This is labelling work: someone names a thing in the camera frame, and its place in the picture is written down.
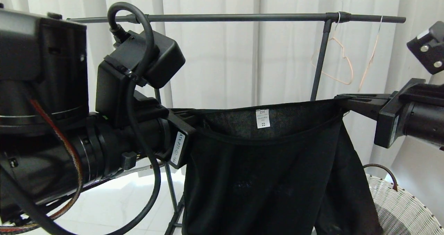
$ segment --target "laundry basket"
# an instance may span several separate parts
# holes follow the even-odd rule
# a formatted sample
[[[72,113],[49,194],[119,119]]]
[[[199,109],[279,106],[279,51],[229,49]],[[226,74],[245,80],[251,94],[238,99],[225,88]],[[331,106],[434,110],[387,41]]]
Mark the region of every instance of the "laundry basket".
[[[393,183],[367,174],[368,185],[375,202],[379,223],[387,235],[444,235],[444,228],[430,210],[408,191],[398,187],[395,176],[379,164],[365,167],[379,167],[387,171]]]

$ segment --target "robotic arm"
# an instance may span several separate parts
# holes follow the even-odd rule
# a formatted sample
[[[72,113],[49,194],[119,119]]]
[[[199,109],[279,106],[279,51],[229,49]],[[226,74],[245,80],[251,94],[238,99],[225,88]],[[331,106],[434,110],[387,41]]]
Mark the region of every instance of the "robotic arm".
[[[136,15],[144,32],[126,32],[117,24],[121,9]],[[99,65],[97,112],[88,113],[86,26],[57,14],[0,9],[0,217],[16,225],[1,227],[2,234],[35,229],[35,222],[48,232],[69,234],[45,213],[118,177],[141,158],[150,158],[157,179],[157,159],[183,166],[195,132],[193,117],[134,89],[162,88],[185,59],[174,40],[152,31],[143,19],[130,4],[111,6],[108,21],[116,50]],[[443,44],[444,23],[437,22],[408,47],[435,74],[444,69]],[[412,79],[392,94],[337,97],[344,108],[377,121],[377,145],[388,148],[401,135],[444,145],[444,85],[424,82]],[[77,157],[66,152],[66,143]],[[156,196],[154,191],[142,213],[112,234],[132,229]],[[21,218],[25,212],[30,219]]]

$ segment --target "garment rack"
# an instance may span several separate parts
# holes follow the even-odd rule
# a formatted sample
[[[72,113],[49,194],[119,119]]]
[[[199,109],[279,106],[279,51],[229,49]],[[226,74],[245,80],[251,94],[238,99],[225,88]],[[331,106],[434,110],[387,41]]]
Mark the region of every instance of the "garment rack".
[[[352,15],[348,12],[326,12],[323,14],[225,14],[225,15],[146,15],[147,19],[154,22],[324,22],[322,30],[321,47],[316,64],[313,87],[310,101],[316,100],[317,90],[321,79],[322,66],[324,64],[325,52],[327,51],[328,38],[332,23],[346,22],[382,22],[382,23],[404,23],[405,17],[381,16],[381,15]],[[77,23],[107,23],[107,17],[90,18],[68,18]],[[125,15],[116,17],[117,22],[139,23],[135,15]],[[160,91],[155,90],[155,96],[161,103]],[[170,189],[171,201],[173,202],[174,214],[171,222],[168,224],[165,235],[173,235],[176,227],[182,227],[179,224],[179,218],[184,208],[183,195],[179,201],[176,200],[176,192],[171,178],[171,169],[168,163],[165,163],[166,179]]]

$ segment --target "brown basket handle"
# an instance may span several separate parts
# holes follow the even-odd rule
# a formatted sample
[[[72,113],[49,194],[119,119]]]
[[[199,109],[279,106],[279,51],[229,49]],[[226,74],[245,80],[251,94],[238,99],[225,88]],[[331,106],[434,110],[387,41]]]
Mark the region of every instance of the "brown basket handle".
[[[379,165],[379,164],[367,164],[367,165],[363,166],[363,168],[366,168],[366,167],[379,167],[379,168],[384,169],[390,175],[390,177],[392,177],[393,190],[398,191],[398,182],[396,181],[395,175],[393,175],[393,172],[390,171],[390,169],[388,169],[387,167],[384,167],[383,165]]]

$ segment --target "black garment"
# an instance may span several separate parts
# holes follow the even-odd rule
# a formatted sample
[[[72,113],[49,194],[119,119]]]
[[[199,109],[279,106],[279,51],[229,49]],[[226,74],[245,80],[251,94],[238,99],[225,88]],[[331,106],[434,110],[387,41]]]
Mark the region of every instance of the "black garment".
[[[335,100],[190,112],[182,234],[381,234]]]

